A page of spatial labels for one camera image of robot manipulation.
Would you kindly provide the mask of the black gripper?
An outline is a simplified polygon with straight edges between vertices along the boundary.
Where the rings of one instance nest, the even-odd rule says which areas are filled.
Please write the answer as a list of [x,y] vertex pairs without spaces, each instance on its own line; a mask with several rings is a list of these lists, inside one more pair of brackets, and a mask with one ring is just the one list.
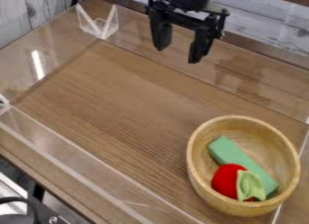
[[229,9],[211,0],[148,0],[146,13],[159,51],[171,44],[173,24],[195,30],[189,63],[198,63],[209,53],[214,39],[222,37]]

